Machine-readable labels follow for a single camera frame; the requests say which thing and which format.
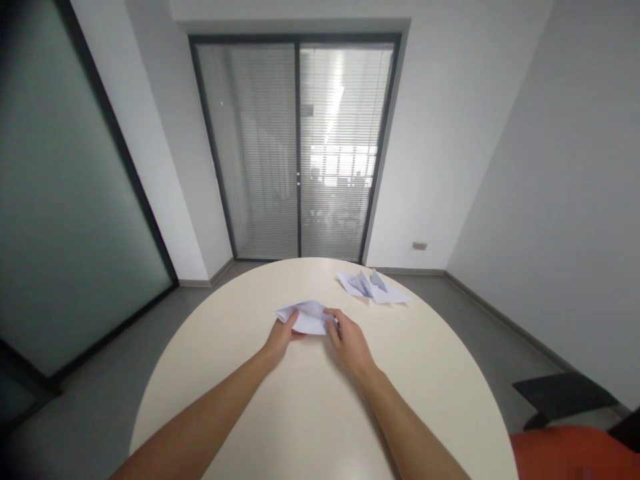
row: forearm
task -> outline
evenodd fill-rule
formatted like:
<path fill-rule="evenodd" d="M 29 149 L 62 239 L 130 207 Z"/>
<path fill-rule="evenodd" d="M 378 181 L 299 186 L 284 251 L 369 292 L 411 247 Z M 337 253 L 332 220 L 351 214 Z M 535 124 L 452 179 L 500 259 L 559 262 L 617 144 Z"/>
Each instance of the forearm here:
<path fill-rule="evenodd" d="M 272 368 L 272 358 L 263 351 L 256 353 L 158 430 L 112 479 L 202 478 Z"/>
<path fill-rule="evenodd" d="M 403 480 L 468 480 L 467 474 L 378 368 L 359 376 L 360 390 L 387 440 Z"/>

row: paper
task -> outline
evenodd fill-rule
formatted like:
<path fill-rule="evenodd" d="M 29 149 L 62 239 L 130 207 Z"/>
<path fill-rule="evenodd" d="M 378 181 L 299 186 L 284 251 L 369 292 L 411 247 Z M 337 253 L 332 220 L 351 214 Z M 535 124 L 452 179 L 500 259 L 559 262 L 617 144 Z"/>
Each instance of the paper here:
<path fill-rule="evenodd" d="M 310 300 L 282 307 L 275 311 L 275 316 L 284 323 L 293 312 L 298 310 L 300 313 L 293 324 L 294 330 L 308 335 L 326 335 L 327 320 L 334 321 L 334 318 L 333 315 L 323 313 L 325 309 L 326 307 L 321 303 Z"/>
<path fill-rule="evenodd" d="M 387 285 L 376 270 L 371 274 L 371 280 L 362 271 L 358 275 L 338 272 L 338 278 L 347 293 L 354 297 L 370 298 L 376 303 L 406 303 L 411 301 L 404 293 Z"/>

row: table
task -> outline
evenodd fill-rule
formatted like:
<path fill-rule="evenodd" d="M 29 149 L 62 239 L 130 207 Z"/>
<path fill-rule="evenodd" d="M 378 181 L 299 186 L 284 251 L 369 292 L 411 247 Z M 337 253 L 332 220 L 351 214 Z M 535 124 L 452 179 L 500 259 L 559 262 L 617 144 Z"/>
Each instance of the table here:
<path fill-rule="evenodd" d="M 332 259 L 269 263 L 209 296 L 169 342 L 149 380 L 129 451 L 222 381 L 265 342 L 273 312 L 317 300 L 358 322 L 394 386 L 474 480 L 516 479 L 502 416 L 476 362 L 451 328 L 412 302 L 376 305 L 348 295 L 336 272 L 368 268 Z M 328 338 L 290 344 L 262 383 L 206 479 L 391 479 L 374 423 L 332 360 Z"/>

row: gray floor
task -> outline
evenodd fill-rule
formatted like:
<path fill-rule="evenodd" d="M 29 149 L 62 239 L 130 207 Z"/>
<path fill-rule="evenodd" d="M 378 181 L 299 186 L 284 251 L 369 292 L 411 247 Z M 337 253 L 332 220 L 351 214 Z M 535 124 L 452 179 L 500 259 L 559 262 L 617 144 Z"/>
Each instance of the gray floor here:
<path fill-rule="evenodd" d="M 234 263 L 212 289 L 181 287 L 72 374 L 65 394 L 9 438 L 21 478 L 103 479 L 126 458 L 133 423 L 153 368 L 173 334 L 216 288 L 260 263 Z M 390 275 L 444 318 L 484 373 L 507 430 L 534 414 L 514 381 L 558 368 L 444 277 Z M 617 417 L 598 411 L 570 419 L 607 428 Z"/>

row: frosted glass wall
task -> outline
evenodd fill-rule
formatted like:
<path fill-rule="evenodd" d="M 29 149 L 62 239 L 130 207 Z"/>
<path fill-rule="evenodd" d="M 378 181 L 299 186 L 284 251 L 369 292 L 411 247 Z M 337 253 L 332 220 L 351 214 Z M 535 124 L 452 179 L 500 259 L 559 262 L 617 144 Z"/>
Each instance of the frosted glass wall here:
<path fill-rule="evenodd" d="M 50 375 L 171 286 L 54 2 L 0 79 L 0 337 Z"/>

